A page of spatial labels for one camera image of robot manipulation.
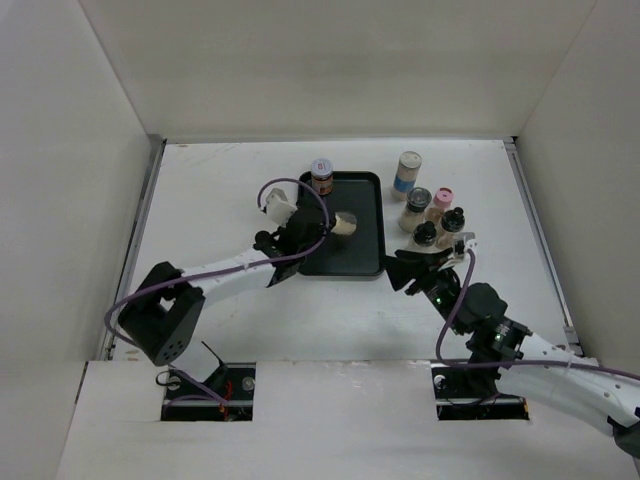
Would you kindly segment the yellow-cap clear spice bottle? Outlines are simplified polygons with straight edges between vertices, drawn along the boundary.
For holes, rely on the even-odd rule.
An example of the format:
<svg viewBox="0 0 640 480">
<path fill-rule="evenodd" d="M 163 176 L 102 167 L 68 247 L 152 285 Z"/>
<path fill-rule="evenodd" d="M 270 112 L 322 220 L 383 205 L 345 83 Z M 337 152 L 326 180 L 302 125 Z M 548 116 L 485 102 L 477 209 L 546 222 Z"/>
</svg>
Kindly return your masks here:
<svg viewBox="0 0 640 480">
<path fill-rule="evenodd" d="M 358 226 L 356 216 L 348 211 L 334 213 L 334 220 L 330 229 L 331 240 L 336 249 L 344 249 L 355 234 Z"/>
</svg>

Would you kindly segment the white-lid brown spice jar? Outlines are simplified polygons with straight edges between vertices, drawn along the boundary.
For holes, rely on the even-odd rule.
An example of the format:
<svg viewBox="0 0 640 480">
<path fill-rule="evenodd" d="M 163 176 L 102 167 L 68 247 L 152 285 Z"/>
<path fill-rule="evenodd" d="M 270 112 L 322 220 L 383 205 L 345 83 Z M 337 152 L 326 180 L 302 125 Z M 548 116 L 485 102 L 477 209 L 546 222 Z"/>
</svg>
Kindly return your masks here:
<svg viewBox="0 0 640 480">
<path fill-rule="evenodd" d="M 333 164 L 329 159 L 315 159 L 310 166 L 311 187 L 320 195 L 325 196 L 333 189 Z"/>
</svg>

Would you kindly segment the black plastic tray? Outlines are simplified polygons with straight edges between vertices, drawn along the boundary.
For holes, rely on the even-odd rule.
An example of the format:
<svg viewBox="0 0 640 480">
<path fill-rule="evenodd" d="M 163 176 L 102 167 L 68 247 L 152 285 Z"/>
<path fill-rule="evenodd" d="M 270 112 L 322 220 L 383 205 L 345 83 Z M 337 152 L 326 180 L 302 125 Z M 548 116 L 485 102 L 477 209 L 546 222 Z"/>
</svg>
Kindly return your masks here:
<svg viewBox="0 0 640 480">
<path fill-rule="evenodd" d="M 300 267 L 314 277 L 375 277 L 386 256 L 382 192 L 379 177 L 368 171 L 337 171 L 324 197 L 332 212 L 349 212 L 357 228 L 350 236 L 330 235 Z"/>
</svg>

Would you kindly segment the tall blue-label bead jar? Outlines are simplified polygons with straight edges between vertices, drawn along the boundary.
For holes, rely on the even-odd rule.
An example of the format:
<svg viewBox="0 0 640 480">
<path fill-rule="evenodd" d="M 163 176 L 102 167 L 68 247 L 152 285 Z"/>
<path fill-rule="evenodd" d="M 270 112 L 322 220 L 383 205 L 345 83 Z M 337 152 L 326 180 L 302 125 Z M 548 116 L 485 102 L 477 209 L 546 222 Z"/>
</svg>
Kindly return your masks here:
<svg viewBox="0 0 640 480">
<path fill-rule="evenodd" d="M 421 165 L 422 157 L 415 151 L 405 151 L 399 156 L 391 187 L 391 194 L 396 200 L 405 200 L 414 188 Z"/>
</svg>

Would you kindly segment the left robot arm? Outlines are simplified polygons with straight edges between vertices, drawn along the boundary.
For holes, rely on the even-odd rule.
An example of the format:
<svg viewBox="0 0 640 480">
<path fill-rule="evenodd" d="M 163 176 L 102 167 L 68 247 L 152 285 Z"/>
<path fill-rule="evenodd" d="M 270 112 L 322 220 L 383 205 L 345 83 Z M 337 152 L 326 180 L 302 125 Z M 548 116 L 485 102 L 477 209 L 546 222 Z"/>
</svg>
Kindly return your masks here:
<svg viewBox="0 0 640 480">
<path fill-rule="evenodd" d="M 258 232 L 252 247 L 232 259 L 192 270 L 161 262 L 126 302 L 117 324 L 155 366 L 179 370 L 200 397 L 214 398 L 225 376 L 219 356 L 193 340 L 202 312 L 293 277 L 335 224 L 325 207 L 296 207 L 284 224 Z"/>
</svg>

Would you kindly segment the black-cap grinder white salt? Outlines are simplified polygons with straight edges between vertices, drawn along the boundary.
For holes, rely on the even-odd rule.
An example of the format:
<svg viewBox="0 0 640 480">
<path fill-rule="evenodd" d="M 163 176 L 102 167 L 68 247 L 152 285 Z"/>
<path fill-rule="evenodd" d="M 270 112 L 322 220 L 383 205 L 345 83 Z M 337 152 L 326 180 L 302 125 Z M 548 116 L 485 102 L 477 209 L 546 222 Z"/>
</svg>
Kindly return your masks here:
<svg viewBox="0 0 640 480">
<path fill-rule="evenodd" d="M 414 229 L 424 221 L 427 207 L 431 203 L 431 192 L 422 187 L 414 187 L 406 195 L 404 209 L 398 219 L 399 227 L 407 233 L 412 233 Z"/>
</svg>

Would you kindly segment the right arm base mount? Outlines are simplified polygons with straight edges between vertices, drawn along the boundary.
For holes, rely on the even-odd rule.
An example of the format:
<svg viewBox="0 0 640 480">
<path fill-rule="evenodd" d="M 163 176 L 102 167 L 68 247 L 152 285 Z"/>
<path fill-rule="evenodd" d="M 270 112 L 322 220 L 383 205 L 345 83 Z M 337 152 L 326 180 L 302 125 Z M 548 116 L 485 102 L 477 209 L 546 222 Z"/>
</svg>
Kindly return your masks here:
<svg viewBox="0 0 640 480">
<path fill-rule="evenodd" d="M 456 369 L 441 363 L 430 366 L 436 415 L 440 421 L 530 419 L 526 400 L 499 394 L 481 371 Z"/>
</svg>

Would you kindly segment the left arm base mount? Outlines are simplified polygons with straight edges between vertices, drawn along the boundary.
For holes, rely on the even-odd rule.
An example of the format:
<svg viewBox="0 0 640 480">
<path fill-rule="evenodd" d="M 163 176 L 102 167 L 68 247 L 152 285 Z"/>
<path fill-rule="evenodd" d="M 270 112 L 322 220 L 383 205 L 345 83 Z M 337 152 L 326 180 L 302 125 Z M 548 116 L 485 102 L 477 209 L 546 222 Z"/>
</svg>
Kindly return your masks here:
<svg viewBox="0 0 640 480">
<path fill-rule="evenodd" d="M 164 422 L 250 422 L 256 392 L 256 364 L 229 363 L 205 383 L 214 395 L 189 382 L 175 369 L 156 375 L 163 389 Z"/>
</svg>

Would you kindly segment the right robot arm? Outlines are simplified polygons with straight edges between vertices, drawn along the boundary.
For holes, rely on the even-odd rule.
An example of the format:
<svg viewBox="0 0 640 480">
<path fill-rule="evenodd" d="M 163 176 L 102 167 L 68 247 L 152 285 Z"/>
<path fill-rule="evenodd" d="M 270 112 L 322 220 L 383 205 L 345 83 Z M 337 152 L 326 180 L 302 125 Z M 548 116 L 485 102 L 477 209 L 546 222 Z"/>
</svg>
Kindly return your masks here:
<svg viewBox="0 0 640 480">
<path fill-rule="evenodd" d="M 398 250 L 385 259 L 395 291 L 425 295 L 444 320 L 437 360 L 463 372 L 473 394 L 522 397 L 577 418 L 639 456 L 639 377 L 593 364 L 562 349 L 507 315 L 488 283 L 459 277 L 455 264 L 476 262 L 472 248 L 436 254 Z"/>
</svg>

